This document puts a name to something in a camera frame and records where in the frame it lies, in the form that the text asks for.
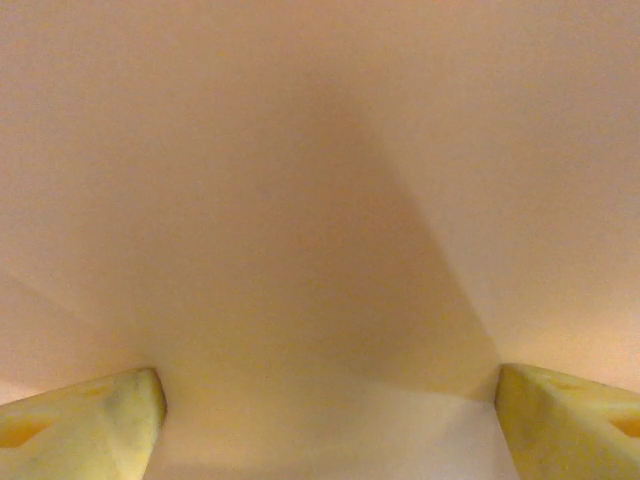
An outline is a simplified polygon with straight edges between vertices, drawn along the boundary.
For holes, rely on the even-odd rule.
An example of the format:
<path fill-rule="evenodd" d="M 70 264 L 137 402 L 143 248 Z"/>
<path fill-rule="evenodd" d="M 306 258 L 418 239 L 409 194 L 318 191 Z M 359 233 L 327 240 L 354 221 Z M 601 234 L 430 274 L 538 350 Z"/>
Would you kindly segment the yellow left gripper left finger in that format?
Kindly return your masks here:
<path fill-rule="evenodd" d="M 141 479 L 166 417 L 152 368 L 1 406 L 3 479 Z"/>

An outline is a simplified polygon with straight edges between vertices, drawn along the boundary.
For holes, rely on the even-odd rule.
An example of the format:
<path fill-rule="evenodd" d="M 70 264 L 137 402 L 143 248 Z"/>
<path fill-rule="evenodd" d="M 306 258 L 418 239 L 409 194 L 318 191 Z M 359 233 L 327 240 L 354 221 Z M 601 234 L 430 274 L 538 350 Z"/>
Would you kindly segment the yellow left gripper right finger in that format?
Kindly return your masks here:
<path fill-rule="evenodd" d="M 501 366 L 494 406 L 522 479 L 639 477 L 639 395 L 525 364 Z"/>

